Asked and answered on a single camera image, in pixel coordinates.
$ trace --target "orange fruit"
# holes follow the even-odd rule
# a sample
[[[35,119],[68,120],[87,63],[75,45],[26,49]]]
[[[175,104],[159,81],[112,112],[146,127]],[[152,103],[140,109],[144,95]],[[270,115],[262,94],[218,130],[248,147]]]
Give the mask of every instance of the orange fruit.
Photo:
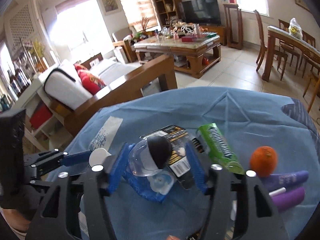
[[[255,171],[259,177],[268,177],[276,168],[278,155],[269,146],[257,148],[250,158],[250,169]]]

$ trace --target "green box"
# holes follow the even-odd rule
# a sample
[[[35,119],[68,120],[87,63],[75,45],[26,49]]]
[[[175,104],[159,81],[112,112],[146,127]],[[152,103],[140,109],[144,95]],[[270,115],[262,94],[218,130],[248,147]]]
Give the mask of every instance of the green box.
[[[215,123],[200,126],[196,132],[196,137],[202,144],[205,153],[214,163],[220,164],[230,172],[244,174],[244,169],[237,156],[231,151]]]

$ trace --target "television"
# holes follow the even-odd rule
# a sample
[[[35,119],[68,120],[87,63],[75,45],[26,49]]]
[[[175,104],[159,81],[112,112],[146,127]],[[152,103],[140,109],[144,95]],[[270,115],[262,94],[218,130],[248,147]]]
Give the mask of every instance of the television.
[[[221,25],[218,0],[192,0],[179,3],[183,21]]]

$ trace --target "tiled floor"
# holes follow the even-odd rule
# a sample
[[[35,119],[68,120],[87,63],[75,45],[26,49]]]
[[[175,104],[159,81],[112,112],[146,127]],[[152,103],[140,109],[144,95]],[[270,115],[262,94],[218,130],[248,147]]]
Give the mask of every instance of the tiled floor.
[[[314,91],[314,86],[310,85],[307,94],[304,98],[302,97],[308,81],[308,71],[306,71],[304,78],[302,78],[301,71],[298,71],[297,74],[294,75],[293,64],[291,67],[287,64],[284,77],[282,81],[280,81],[279,71],[281,71],[281,69],[277,71],[277,61],[275,60],[273,63],[274,67],[271,70],[270,80],[269,82],[265,82],[261,79],[265,60],[259,71],[256,72],[258,53],[255,49],[244,48],[243,50],[237,50],[221,46],[221,61],[209,69],[201,78],[196,79],[176,71],[178,88],[223,86],[254,90],[297,98],[307,108],[311,100],[312,92]],[[320,131],[320,126],[316,123],[316,119],[320,117],[320,112],[318,111],[319,106],[320,98],[316,97],[309,113],[318,131]]]

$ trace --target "black lid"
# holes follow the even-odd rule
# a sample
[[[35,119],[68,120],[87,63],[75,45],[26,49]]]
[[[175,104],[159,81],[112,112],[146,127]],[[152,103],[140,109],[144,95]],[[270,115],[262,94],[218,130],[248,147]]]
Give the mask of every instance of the black lid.
[[[165,137],[151,136],[147,138],[147,143],[152,159],[158,169],[162,170],[172,154],[171,142]]]

